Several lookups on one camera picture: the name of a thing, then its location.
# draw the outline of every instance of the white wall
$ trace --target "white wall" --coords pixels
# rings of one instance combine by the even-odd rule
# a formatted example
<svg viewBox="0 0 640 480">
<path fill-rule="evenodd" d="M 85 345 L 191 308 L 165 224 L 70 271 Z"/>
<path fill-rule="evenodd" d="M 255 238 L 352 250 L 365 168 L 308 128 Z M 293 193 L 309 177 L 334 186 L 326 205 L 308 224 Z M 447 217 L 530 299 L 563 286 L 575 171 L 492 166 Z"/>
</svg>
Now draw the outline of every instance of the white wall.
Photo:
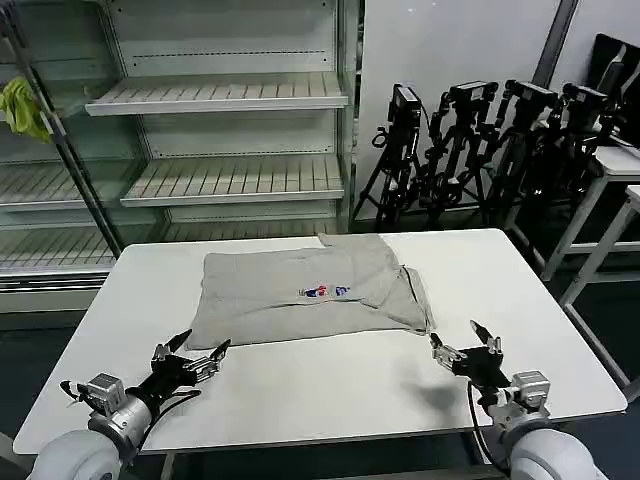
<svg viewBox="0 0 640 480">
<path fill-rule="evenodd" d="M 581 0 L 558 59 L 551 87 L 585 80 L 598 33 L 640 46 L 638 0 Z"/>
<path fill-rule="evenodd" d="M 367 0 L 356 200 L 381 153 L 370 142 L 376 128 L 386 125 L 394 83 L 414 86 L 431 114 L 452 85 L 531 80 L 558 4 L 559 0 Z M 453 119 L 453 112 L 448 118 Z M 429 145 L 423 125 L 421 157 Z M 368 204 L 358 218 L 374 215 L 375 208 Z"/>
</svg>

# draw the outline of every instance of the white shelf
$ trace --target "white shelf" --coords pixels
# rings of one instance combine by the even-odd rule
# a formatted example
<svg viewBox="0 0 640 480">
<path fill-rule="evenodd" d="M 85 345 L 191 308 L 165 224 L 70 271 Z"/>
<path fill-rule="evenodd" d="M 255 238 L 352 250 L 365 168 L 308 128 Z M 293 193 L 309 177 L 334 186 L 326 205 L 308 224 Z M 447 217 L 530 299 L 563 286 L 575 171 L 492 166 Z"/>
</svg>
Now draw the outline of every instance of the white shelf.
<svg viewBox="0 0 640 480">
<path fill-rule="evenodd" d="M 129 242 L 146 242 L 151 225 L 119 227 Z M 0 232 L 0 276 L 108 272 L 115 258 L 95 226 Z"/>
<path fill-rule="evenodd" d="M 103 201 L 116 198 L 126 180 L 129 162 L 88 165 L 94 188 Z M 0 165 L 0 211 L 86 208 L 80 192 L 61 162 Z"/>
<path fill-rule="evenodd" d="M 167 230 L 164 241 L 198 242 L 248 238 L 308 237 L 318 233 L 337 233 L 335 219 L 174 223 Z"/>
<path fill-rule="evenodd" d="M 89 115 L 343 108 L 334 72 L 126 78 Z"/>
<path fill-rule="evenodd" d="M 335 155 L 174 158 L 151 161 L 121 203 L 156 207 L 343 196 Z"/>
</svg>

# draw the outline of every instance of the folded shirt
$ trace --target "folded shirt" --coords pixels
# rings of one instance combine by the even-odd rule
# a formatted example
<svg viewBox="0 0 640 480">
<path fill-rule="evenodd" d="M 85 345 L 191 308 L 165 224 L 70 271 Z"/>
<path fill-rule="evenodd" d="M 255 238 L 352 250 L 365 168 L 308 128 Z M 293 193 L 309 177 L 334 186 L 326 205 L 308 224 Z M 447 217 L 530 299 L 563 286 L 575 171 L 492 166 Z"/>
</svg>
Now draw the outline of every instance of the folded shirt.
<svg viewBox="0 0 640 480">
<path fill-rule="evenodd" d="M 326 248 L 208 254 L 187 348 L 434 327 L 419 275 L 378 235 L 320 240 Z"/>
</svg>

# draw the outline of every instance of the dark floor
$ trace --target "dark floor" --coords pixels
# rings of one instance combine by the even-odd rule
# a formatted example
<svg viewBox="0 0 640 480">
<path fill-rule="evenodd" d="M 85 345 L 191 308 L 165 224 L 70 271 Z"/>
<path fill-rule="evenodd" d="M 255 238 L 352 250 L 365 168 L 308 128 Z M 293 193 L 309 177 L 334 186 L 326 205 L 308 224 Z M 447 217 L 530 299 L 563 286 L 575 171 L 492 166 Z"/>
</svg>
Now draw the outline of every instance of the dark floor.
<svg viewBox="0 0 640 480">
<path fill-rule="evenodd" d="M 545 221 L 548 245 L 553 246 L 557 241 L 562 221 L 562 215 L 553 221 Z M 597 233 L 598 228 L 596 226 L 595 233 L 592 232 L 595 238 L 601 234 L 602 228 Z M 581 261 L 580 258 L 570 259 L 548 285 L 556 297 L 566 287 Z M 637 255 L 619 256 L 610 265 L 613 268 L 640 266 L 640 259 Z M 635 346 L 640 333 L 636 315 L 639 293 L 638 283 L 601 284 L 588 287 L 577 302 L 578 310 L 591 328 L 632 377 L 640 374 L 640 357 Z M 63 318 L 70 323 L 78 316 L 77 313 L 65 312 L 44 315 L 55 315 L 58 320 Z M 21 318 L 24 317 L 13 316 L 8 320 L 19 328 Z M 0 317 L 0 322 L 4 322 L 4 318 Z M 0 431 L 15 436 L 73 331 L 73 328 L 62 328 L 0 332 L 0 378 L 9 387 L 5 391 L 12 392 L 0 401 Z M 610 480 L 638 478 L 640 402 L 630 405 L 625 415 L 578 422 L 571 432 L 587 445 Z M 476 452 L 469 448 L 467 440 L 462 435 L 444 435 L 183 455 L 176 461 L 174 479 L 318 479 L 470 465 L 475 461 Z M 283 465 L 286 465 L 286 471 L 283 471 Z M 155 480 L 159 479 L 161 468 L 161 457 L 140 457 L 133 473 L 140 480 Z M 0 460 L 0 478 L 23 480 L 26 474 Z"/>
</svg>

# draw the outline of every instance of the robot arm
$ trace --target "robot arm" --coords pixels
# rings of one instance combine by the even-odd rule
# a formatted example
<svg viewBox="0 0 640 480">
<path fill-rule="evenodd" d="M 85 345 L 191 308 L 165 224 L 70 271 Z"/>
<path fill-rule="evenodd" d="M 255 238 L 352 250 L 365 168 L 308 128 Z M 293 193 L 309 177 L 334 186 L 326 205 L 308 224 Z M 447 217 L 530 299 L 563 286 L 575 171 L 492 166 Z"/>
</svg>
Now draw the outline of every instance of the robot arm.
<svg viewBox="0 0 640 480">
<path fill-rule="evenodd" d="M 545 407 L 550 382 L 537 371 L 518 373 L 509 381 L 501 370 L 500 337 L 471 321 L 483 346 L 456 350 L 431 334 L 433 358 L 454 375 L 469 378 L 469 407 L 478 443 L 489 460 L 512 480 L 606 480 L 589 450 L 572 435 L 554 430 Z M 499 465 L 480 433 L 471 388 L 500 432 L 507 465 Z"/>
<path fill-rule="evenodd" d="M 101 373 L 87 384 L 62 382 L 60 387 L 93 410 L 88 430 L 56 438 L 38 455 L 29 480 L 117 480 L 142 450 L 155 424 L 174 407 L 198 396 L 194 387 L 220 370 L 231 340 L 197 360 L 174 355 L 191 333 L 176 335 L 156 347 L 149 375 L 139 386 L 124 390 L 118 378 Z M 166 402 L 177 401 L 161 409 Z"/>
</svg>

